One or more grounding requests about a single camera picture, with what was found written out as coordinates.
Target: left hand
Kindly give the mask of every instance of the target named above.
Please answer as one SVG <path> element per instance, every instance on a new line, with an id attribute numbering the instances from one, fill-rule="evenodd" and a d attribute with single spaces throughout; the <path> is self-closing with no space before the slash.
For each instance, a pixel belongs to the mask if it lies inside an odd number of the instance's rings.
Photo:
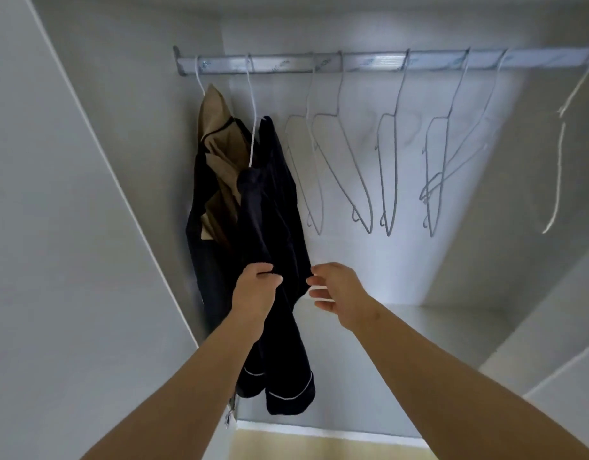
<path id="1" fill-rule="evenodd" d="M 256 340 L 262 335 L 264 320 L 275 301 L 275 289 L 282 284 L 282 277 L 270 273 L 272 270 L 271 263 L 247 265 L 232 293 L 231 314 L 251 326 Z"/>

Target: gray wire hanger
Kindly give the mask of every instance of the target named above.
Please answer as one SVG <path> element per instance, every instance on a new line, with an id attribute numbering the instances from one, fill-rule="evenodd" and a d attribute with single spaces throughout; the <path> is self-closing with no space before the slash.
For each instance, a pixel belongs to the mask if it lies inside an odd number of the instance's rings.
<path id="1" fill-rule="evenodd" d="M 450 139 L 450 118 L 452 117 L 452 111 L 454 110 L 454 102 L 456 101 L 456 96 L 458 95 L 458 91 L 461 88 L 461 84 L 462 84 L 462 80 L 465 78 L 465 74 L 467 74 L 467 68 L 469 66 L 469 54 L 471 52 L 471 48 L 467 48 L 467 50 L 465 51 L 465 55 L 463 55 L 462 60 L 460 60 L 460 64 L 461 64 L 461 68 L 462 68 L 462 74 L 461 74 L 461 78 L 458 82 L 458 85 L 456 86 L 456 90 L 454 91 L 454 96 L 452 96 L 452 102 L 450 104 L 450 109 L 448 110 L 448 114 L 446 116 L 435 116 L 434 118 L 431 119 L 428 127 L 426 128 L 426 135 L 424 138 L 424 148 L 422 149 L 422 153 L 424 154 L 424 164 L 426 166 L 425 168 L 425 174 L 426 174 L 426 185 L 425 187 L 422 189 L 422 202 L 426 205 L 426 217 L 424 218 L 424 221 L 422 223 L 422 226 L 425 229 L 429 230 L 429 234 L 431 237 L 435 236 L 435 232 L 437 230 L 437 223 L 439 221 L 439 218 L 441 216 L 441 212 L 442 212 L 442 201 L 444 198 L 444 182 L 445 182 L 445 170 L 446 170 L 446 163 L 447 163 L 447 156 L 448 156 L 448 140 Z M 432 127 L 433 123 L 435 121 L 438 121 L 440 119 L 445 119 L 446 120 L 446 131 L 445 131 L 445 140 L 444 140 L 444 159 L 442 162 L 442 170 L 441 172 L 438 174 L 440 176 L 440 183 L 439 185 L 439 203 L 437 205 L 437 217 L 435 219 L 435 227 L 433 227 L 433 222 L 430 216 L 430 193 L 429 193 L 429 131 L 430 128 Z"/>
<path id="2" fill-rule="evenodd" d="M 503 66 L 503 61 L 506 59 L 506 55 L 509 52 L 509 49 L 505 50 L 503 52 L 503 54 L 501 55 L 501 57 L 498 60 L 497 63 L 497 69 L 495 69 L 495 75 L 494 75 L 494 81 L 492 83 L 492 88 L 491 91 L 488 95 L 488 99 L 486 100 L 486 103 L 484 105 L 484 108 L 482 109 L 482 113 L 480 114 L 480 117 L 478 118 L 478 120 L 475 122 L 475 124 L 471 127 L 471 129 L 469 130 L 469 132 L 467 132 L 467 135 L 465 135 L 465 137 L 462 139 L 461 144 L 456 148 L 456 150 L 454 151 L 454 153 L 452 154 L 452 156 L 450 157 L 450 159 L 448 160 L 448 162 L 446 163 L 446 167 L 448 167 L 450 165 L 450 163 L 452 162 L 452 160 L 456 157 L 456 155 L 458 154 L 458 152 L 461 150 L 461 148 L 467 143 L 467 140 L 469 139 L 469 137 L 471 137 L 471 135 L 474 133 L 475 129 L 477 129 L 477 127 L 482 123 L 482 121 L 484 120 L 484 118 L 486 117 L 486 111 L 489 108 L 490 102 L 492 100 L 492 97 L 494 96 L 494 91 L 496 89 L 497 86 L 497 81 L 499 78 L 499 72 L 501 71 L 501 67 Z M 494 131 L 491 134 L 491 138 L 488 140 L 492 140 L 492 138 L 495 136 L 497 131 Z M 423 201 L 425 199 L 430 198 L 431 194 L 438 188 L 440 187 L 441 184 L 443 184 L 446 180 L 448 180 L 450 177 L 452 177 L 459 169 L 461 169 L 463 166 L 465 166 L 469 161 L 471 161 L 477 154 L 479 154 L 480 152 L 484 151 L 486 148 L 488 148 L 489 146 L 489 141 L 486 141 L 484 143 L 483 146 L 481 146 L 480 148 L 478 148 L 475 152 L 473 152 L 469 157 L 467 157 L 467 159 L 465 161 L 463 161 L 462 163 L 459 164 L 459 166 L 457 168 L 455 168 L 453 171 L 451 171 L 447 176 L 445 176 L 443 178 L 442 181 L 437 182 L 432 188 L 429 189 L 430 185 L 435 182 L 435 180 L 440 177 L 442 175 L 442 172 L 438 172 L 436 173 L 433 177 L 430 178 L 430 180 L 427 182 L 427 184 L 424 185 L 424 187 L 422 188 L 422 191 L 420 192 L 420 196 L 419 196 L 419 200 Z"/>
<path id="3" fill-rule="evenodd" d="M 365 231 L 367 231 L 368 234 L 371 234 L 371 231 L 373 231 L 373 206 L 371 204 L 371 197 L 369 196 L 369 192 L 367 190 L 367 185 L 365 184 L 365 181 L 364 181 L 364 178 L 362 177 L 362 173 L 360 172 L 360 168 L 358 166 L 358 163 L 356 162 L 356 158 L 354 157 L 354 152 L 352 151 L 352 146 L 350 145 L 350 141 L 348 140 L 348 136 L 345 133 L 344 124 L 342 123 L 341 117 L 339 116 L 339 110 L 340 110 L 339 101 L 341 100 L 341 90 L 342 90 L 342 86 L 344 85 L 344 53 L 342 53 L 340 51 L 339 52 L 339 55 L 341 57 L 341 80 L 339 81 L 339 89 L 337 91 L 337 110 L 336 110 L 335 114 L 331 114 L 331 113 L 317 113 L 316 115 L 314 115 L 314 118 L 312 120 L 312 135 L 314 137 L 315 145 L 317 146 L 318 150 L 320 150 L 320 153 L 322 154 L 322 157 L 326 161 L 326 164 L 328 165 L 331 174 L 333 174 L 333 177 L 335 177 L 335 180 L 337 182 L 337 185 L 339 185 L 339 188 L 341 189 L 341 192 L 344 193 L 344 195 L 347 198 L 347 200 L 349 201 L 350 205 L 352 205 L 352 221 L 354 221 L 355 223 L 357 223 L 357 222 L 360 221 L 360 223 L 365 228 Z M 315 122 L 315 120 L 316 120 L 316 118 L 318 116 L 326 116 L 326 117 L 330 117 L 330 118 L 336 118 L 337 119 L 337 123 L 339 123 L 339 127 L 341 128 L 341 131 L 342 131 L 342 133 L 344 135 L 345 143 L 348 146 L 348 150 L 350 152 L 350 156 L 352 157 L 352 161 L 354 162 L 354 166 L 356 168 L 356 172 L 358 173 L 358 177 L 360 178 L 360 182 L 362 183 L 362 188 L 364 189 L 365 194 L 367 195 L 367 203 L 368 203 L 368 206 L 369 206 L 369 213 L 371 214 L 371 217 L 370 217 L 371 219 L 370 219 L 370 223 L 369 223 L 368 226 L 365 223 L 365 221 L 363 220 L 362 216 L 360 216 L 360 212 L 358 211 L 358 208 L 356 208 L 356 205 L 354 204 L 354 202 L 352 201 L 352 199 L 350 198 L 350 196 L 348 195 L 348 193 L 345 191 L 344 186 L 341 184 L 341 182 L 339 181 L 339 178 L 337 177 L 335 171 L 330 166 L 330 163 L 328 161 L 328 158 L 324 154 L 324 152 L 322 150 L 322 147 L 318 143 L 318 140 L 315 138 L 315 135 L 314 135 L 314 122 Z"/>
<path id="4" fill-rule="evenodd" d="M 305 202 L 305 206 L 307 207 L 307 222 L 306 222 L 307 227 L 311 227 L 313 225 L 314 229 L 316 230 L 316 233 L 318 235 L 321 235 L 322 230 L 324 229 L 324 195 L 322 193 L 322 185 L 320 184 L 320 176 L 318 173 L 318 162 L 316 160 L 317 144 L 314 140 L 314 134 L 313 134 L 312 129 L 309 125 L 309 98 L 310 98 L 310 94 L 312 93 L 312 88 L 314 86 L 314 76 L 316 73 L 316 61 L 315 61 L 314 53 L 312 53 L 312 58 L 314 60 L 314 68 L 312 69 L 312 79 L 310 80 L 309 89 L 307 90 L 307 97 L 306 97 L 306 101 L 305 101 L 305 116 L 289 115 L 288 119 L 286 120 L 284 132 L 286 134 L 286 153 L 290 154 L 290 159 L 292 161 L 292 167 L 294 168 L 294 173 L 296 174 L 296 177 L 298 180 L 298 186 L 301 187 L 301 193 L 303 194 L 303 201 Z M 292 151 L 290 149 L 290 138 L 288 135 L 288 124 L 290 123 L 290 120 L 292 118 L 302 118 L 305 120 L 307 132 L 309 134 L 309 139 L 312 143 L 312 155 L 314 157 L 314 169 L 316 172 L 316 183 L 318 184 L 318 190 L 320 191 L 320 211 L 321 211 L 320 227 L 318 227 L 318 224 L 316 223 L 316 220 L 314 219 L 314 216 L 312 215 L 312 211 L 309 208 L 309 203 L 307 202 L 307 198 L 305 196 L 305 191 L 302 189 L 303 184 L 301 184 L 300 176 L 298 174 L 298 169 L 296 168 L 296 163 L 294 162 L 294 156 L 292 156 Z"/>
<path id="5" fill-rule="evenodd" d="M 401 91 L 403 90 L 403 85 L 406 82 L 406 75 L 407 75 L 407 66 L 409 64 L 409 56 L 410 50 L 409 48 L 406 51 L 406 56 L 403 59 L 403 64 L 401 65 L 401 70 L 403 71 L 403 78 L 401 79 L 401 84 L 399 86 L 399 91 L 397 92 L 397 101 L 394 104 L 394 113 L 384 113 L 380 117 L 380 122 L 377 125 L 377 131 L 375 133 L 376 143 L 375 143 L 375 150 L 377 151 L 377 158 L 378 163 L 380 164 L 380 184 L 382 185 L 382 217 L 380 218 L 380 226 L 382 226 L 386 230 L 386 235 L 390 237 L 392 234 L 392 228 L 394 227 L 394 217 L 397 214 L 397 192 L 398 192 L 398 164 L 397 164 L 397 150 L 398 150 L 398 143 L 397 143 L 397 112 L 399 110 L 399 100 L 401 98 Z M 382 152 L 380 151 L 380 128 L 382 127 L 382 120 L 386 117 L 391 117 L 394 120 L 394 203 L 392 204 L 392 219 L 390 221 L 390 227 L 386 221 L 386 196 L 384 192 L 384 173 L 382 170 Z"/>

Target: closet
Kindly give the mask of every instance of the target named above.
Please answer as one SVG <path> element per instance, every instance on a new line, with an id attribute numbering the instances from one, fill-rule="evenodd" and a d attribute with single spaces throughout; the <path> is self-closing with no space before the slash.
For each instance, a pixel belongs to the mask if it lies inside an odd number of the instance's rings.
<path id="1" fill-rule="evenodd" d="M 184 228 L 212 83 L 248 127 L 252 94 L 273 119 L 312 263 L 351 266 L 543 409 L 536 387 L 589 347 L 589 75 L 558 113 L 589 66 L 589 0 L 367 1 L 32 3 L 196 340 Z M 238 425 L 419 437 L 335 317 L 305 297 L 294 314 L 316 399 L 296 417 L 239 399 Z"/>

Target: beige garment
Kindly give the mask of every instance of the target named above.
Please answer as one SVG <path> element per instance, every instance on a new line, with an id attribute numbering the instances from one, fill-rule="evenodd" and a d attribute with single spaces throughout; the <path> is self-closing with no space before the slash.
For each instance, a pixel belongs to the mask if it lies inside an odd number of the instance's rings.
<path id="1" fill-rule="evenodd" d="M 241 194 L 237 178 L 248 167 L 250 143 L 232 119 L 222 94 L 209 85 L 198 113 L 198 141 L 208 152 L 207 166 L 218 178 L 220 190 L 205 204 L 201 222 L 220 245 L 231 249 L 236 236 L 237 213 Z"/>

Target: right hand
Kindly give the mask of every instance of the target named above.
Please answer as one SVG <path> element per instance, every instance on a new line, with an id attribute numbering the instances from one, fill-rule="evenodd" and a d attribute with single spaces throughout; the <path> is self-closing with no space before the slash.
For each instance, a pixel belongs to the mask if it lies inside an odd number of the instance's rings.
<path id="1" fill-rule="evenodd" d="M 369 304 L 373 299 L 363 289 L 356 272 L 341 263 L 323 263 L 312 266 L 314 276 L 307 278 L 310 286 L 326 286 L 326 289 L 313 289 L 309 296 L 314 299 L 328 299 L 334 302 L 315 301 L 322 310 L 335 313 L 346 329 L 365 319 Z"/>

